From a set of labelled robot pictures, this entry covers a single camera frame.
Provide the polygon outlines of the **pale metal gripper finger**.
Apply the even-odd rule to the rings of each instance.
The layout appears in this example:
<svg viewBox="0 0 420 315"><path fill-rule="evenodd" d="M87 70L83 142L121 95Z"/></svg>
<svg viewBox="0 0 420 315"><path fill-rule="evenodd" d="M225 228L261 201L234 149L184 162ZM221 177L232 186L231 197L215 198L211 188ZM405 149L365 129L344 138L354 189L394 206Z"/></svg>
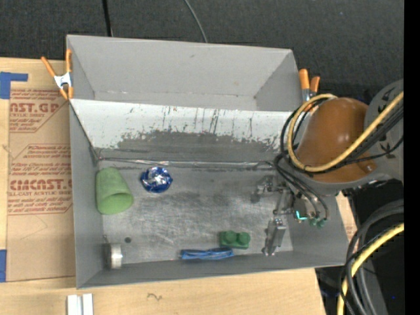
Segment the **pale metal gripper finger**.
<svg viewBox="0 0 420 315"><path fill-rule="evenodd" d="M268 226L265 229L266 239L264 247L262 248L262 253L265 256L273 256L282 246L286 230L287 226L281 218L276 217L268 221Z"/></svg>
<svg viewBox="0 0 420 315"><path fill-rule="evenodd" d="M261 178L255 185L252 191L250 200L251 203L258 203L261 200L274 195L277 192L278 186L274 175L267 175Z"/></svg>

